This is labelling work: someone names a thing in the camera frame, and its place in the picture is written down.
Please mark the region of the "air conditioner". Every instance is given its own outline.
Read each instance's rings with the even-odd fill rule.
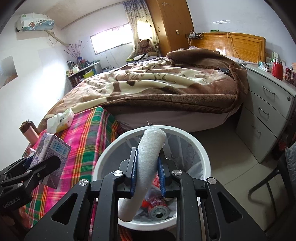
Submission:
[[[52,30],[54,20],[49,19],[47,15],[28,13],[22,14],[17,21],[17,32],[35,31],[35,30]]]

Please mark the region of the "silver screw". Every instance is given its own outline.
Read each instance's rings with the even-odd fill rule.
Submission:
[[[122,175],[122,171],[121,170],[116,170],[113,172],[113,175],[116,177],[120,177]]]
[[[182,171],[181,170],[173,170],[173,174],[175,174],[176,176],[180,176],[180,175],[182,175]]]
[[[80,185],[80,186],[85,186],[87,183],[88,183],[88,180],[87,180],[87,179],[81,179],[81,180],[79,181],[79,185]]]
[[[217,180],[211,177],[211,178],[208,179],[208,183],[209,184],[216,184]]]

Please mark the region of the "white mattress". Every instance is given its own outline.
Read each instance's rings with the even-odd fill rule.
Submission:
[[[202,131],[222,125],[237,109],[223,114],[211,114],[189,111],[153,111],[115,115],[122,128],[136,129],[149,125],[165,125],[182,129],[186,132]]]

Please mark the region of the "ceiling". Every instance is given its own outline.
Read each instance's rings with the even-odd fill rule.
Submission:
[[[47,14],[55,25],[64,28],[68,24],[95,10],[123,0],[26,0],[15,12]]]

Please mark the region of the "window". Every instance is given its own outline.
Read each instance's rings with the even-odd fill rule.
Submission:
[[[133,32],[129,23],[91,36],[91,43],[96,54],[131,43],[132,41]]]
[[[137,29],[139,39],[152,39],[152,26],[146,22],[140,20],[137,21]]]

